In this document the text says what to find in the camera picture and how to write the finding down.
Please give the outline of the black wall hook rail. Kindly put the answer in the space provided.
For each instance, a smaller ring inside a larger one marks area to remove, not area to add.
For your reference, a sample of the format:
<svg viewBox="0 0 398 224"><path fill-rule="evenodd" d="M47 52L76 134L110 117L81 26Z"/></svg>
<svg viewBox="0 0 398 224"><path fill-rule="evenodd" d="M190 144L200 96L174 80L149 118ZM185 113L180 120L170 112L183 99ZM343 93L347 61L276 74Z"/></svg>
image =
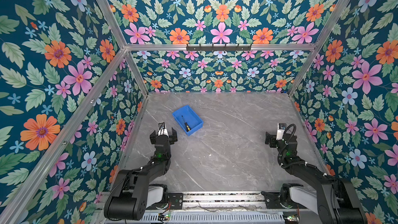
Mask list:
<svg viewBox="0 0 398 224"><path fill-rule="evenodd" d="M213 51L226 51L226 52L235 52L235 51L250 51L252 49L252 45L241 45L241 44L195 44L195 45L186 45L186 51L204 51L204 52L213 52Z"/></svg>

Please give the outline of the yellow black screwdriver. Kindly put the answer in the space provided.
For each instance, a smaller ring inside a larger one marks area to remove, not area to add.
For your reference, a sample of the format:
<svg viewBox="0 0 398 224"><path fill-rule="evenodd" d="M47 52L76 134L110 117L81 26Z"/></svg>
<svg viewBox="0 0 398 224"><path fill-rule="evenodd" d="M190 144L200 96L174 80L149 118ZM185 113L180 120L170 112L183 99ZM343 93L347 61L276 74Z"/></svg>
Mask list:
<svg viewBox="0 0 398 224"><path fill-rule="evenodd" d="M186 122L184 116L181 116L182 120L184 121L184 125L185 125L185 129L187 132L189 132L191 130L190 126L188 125L188 123Z"/></svg>

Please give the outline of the blue plastic bin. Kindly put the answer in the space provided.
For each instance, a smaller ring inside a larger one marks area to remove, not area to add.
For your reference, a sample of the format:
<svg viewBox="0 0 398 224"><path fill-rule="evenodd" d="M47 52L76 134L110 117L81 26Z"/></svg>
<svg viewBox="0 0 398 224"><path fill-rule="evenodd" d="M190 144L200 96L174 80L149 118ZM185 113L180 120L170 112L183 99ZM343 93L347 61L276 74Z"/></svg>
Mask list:
<svg viewBox="0 0 398 224"><path fill-rule="evenodd" d="M180 125L180 127L185 131L187 136L191 136L199 129L203 127L204 121L198 116L198 114L188 105L179 108L178 110L172 113L176 122ZM186 122L190 126L191 130L189 132L186 131L184 121L181 116L184 116Z"/></svg>

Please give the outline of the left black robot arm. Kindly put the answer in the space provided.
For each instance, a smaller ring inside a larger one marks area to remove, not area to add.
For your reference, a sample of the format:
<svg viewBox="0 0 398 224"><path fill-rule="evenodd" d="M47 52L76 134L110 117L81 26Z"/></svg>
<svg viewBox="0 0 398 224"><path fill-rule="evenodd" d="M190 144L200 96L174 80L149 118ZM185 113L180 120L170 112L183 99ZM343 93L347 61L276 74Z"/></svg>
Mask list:
<svg viewBox="0 0 398 224"><path fill-rule="evenodd" d="M143 167L118 172L114 185L104 206L104 216L108 220L140 220L147 207L159 203L163 192L152 195L149 200L150 183L165 175L171 165L171 145L178 141L176 130L168 133L165 123L158 124L158 130L150 134L150 142L155 147L154 155Z"/></svg>

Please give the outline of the aluminium front rail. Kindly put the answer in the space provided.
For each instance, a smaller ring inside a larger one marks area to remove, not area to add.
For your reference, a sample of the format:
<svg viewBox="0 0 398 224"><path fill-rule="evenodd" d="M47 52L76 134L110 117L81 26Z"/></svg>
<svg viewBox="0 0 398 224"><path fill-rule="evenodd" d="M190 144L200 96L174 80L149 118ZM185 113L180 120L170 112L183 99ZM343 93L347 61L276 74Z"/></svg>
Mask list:
<svg viewBox="0 0 398 224"><path fill-rule="evenodd" d="M152 189L148 197L152 200L152 195L163 192L176 193L167 190L166 185L152 184ZM173 209L173 211L188 211L192 209L201 209L209 212L235 211L237 209L246 209L251 212L278 211L278 209L267 209L264 203L262 191L180 191L184 194L182 209Z"/></svg>

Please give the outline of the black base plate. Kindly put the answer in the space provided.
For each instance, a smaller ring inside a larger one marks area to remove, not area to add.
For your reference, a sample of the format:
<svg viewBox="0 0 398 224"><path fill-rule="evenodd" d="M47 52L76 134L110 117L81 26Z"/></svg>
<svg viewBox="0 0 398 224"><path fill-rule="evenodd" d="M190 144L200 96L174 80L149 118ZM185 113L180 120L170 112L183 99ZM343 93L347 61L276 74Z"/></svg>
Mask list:
<svg viewBox="0 0 398 224"><path fill-rule="evenodd" d="M306 209L306 207L294 202L282 203L279 192L262 191L261 195L264 197L264 203L267 209Z"/></svg>
<svg viewBox="0 0 398 224"><path fill-rule="evenodd" d="M162 195L162 199L158 203L146 208L146 210L167 210L167 209L182 209L184 194L181 192L176 193L165 193Z"/></svg>

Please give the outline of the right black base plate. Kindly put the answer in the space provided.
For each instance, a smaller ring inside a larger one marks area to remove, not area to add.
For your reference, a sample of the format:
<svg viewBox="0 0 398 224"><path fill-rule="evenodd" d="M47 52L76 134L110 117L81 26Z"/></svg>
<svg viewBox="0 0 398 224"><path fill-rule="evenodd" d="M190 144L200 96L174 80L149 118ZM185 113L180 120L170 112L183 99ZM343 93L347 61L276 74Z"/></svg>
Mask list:
<svg viewBox="0 0 398 224"><path fill-rule="evenodd" d="M261 195L264 197L264 203L267 209L306 209L306 207L294 202L282 203L279 192L262 191Z"/></svg>

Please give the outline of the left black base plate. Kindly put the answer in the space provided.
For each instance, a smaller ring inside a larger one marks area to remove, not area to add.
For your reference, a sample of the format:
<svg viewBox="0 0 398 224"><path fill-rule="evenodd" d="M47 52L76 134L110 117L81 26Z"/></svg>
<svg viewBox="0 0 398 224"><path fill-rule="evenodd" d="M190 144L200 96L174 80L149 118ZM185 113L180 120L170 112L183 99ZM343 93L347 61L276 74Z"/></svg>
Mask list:
<svg viewBox="0 0 398 224"><path fill-rule="evenodd" d="M162 199L158 203L146 208L146 210L167 210L167 209L182 209L184 194L181 192L176 193L165 193L162 195Z"/></svg>

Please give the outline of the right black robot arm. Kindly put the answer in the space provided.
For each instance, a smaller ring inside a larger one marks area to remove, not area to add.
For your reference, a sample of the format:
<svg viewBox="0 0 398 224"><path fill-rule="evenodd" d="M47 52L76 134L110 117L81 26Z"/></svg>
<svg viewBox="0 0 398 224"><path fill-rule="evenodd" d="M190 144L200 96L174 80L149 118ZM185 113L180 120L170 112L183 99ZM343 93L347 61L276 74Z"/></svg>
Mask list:
<svg viewBox="0 0 398 224"><path fill-rule="evenodd" d="M297 141L293 133L277 135L266 133L265 144L278 151L279 166L309 186L285 183L279 193L279 202L285 208L301 205L317 214L323 224L366 224L365 211L353 184L319 170L297 155Z"/></svg>

